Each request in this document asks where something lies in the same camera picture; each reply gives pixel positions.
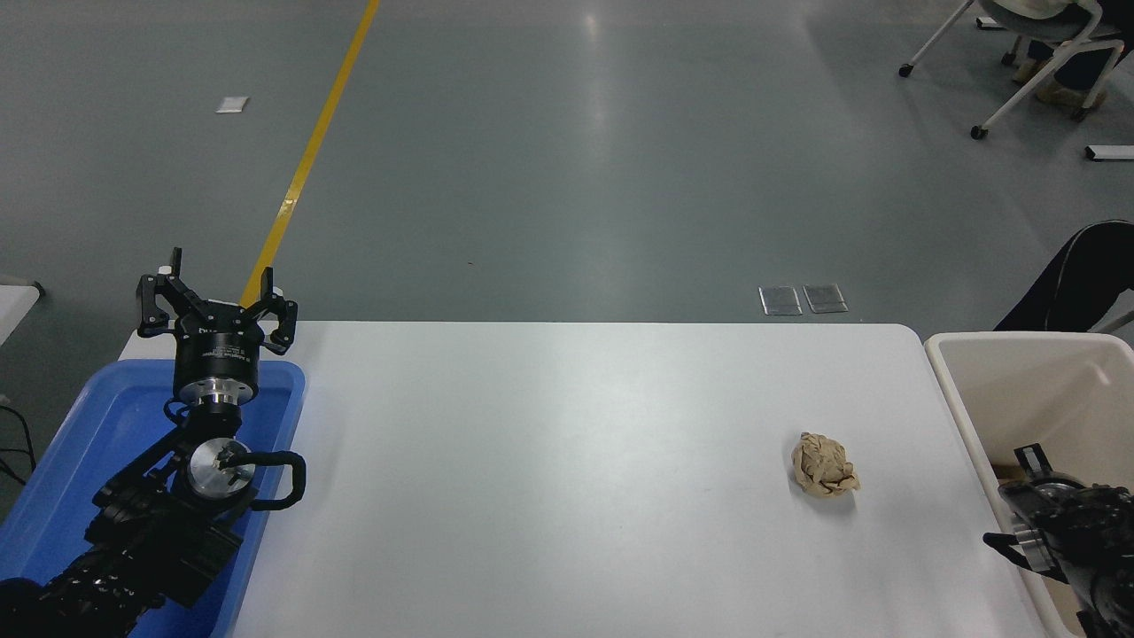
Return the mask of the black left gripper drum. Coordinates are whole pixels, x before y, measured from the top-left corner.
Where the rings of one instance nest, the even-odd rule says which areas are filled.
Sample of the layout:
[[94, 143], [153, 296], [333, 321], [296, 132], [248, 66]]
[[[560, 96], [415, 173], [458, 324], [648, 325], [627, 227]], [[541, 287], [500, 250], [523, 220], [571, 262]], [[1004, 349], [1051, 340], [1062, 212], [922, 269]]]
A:
[[234, 378], [259, 384], [260, 344], [264, 332], [251, 318], [239, 318], [232, 307], [209, 311], [206, 316], [175, 318], [175, 386], [191, 386], [208, 378]]

